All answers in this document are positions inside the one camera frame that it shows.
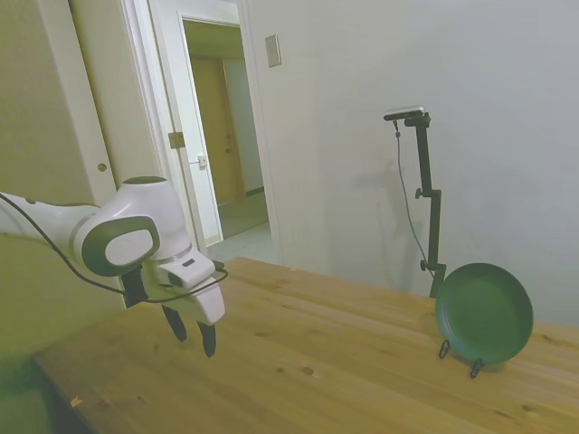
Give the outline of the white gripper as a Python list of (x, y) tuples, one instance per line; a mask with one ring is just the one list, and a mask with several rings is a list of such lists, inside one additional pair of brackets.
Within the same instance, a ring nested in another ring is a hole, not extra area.
[(217, 346), (214, 324), (225, 313), (220, 283), (226, 273), (216, 271), (211, 261), (201, 265), (191, 261), (166, 264), (150, 261), (145, 263), (143, 271), (148, 298), (162, 305), (177, 340), (183, 343), (187, 339), (179, 313), (193, 316), (198, 321), (204, 353), (208, 358), (213, 357)]

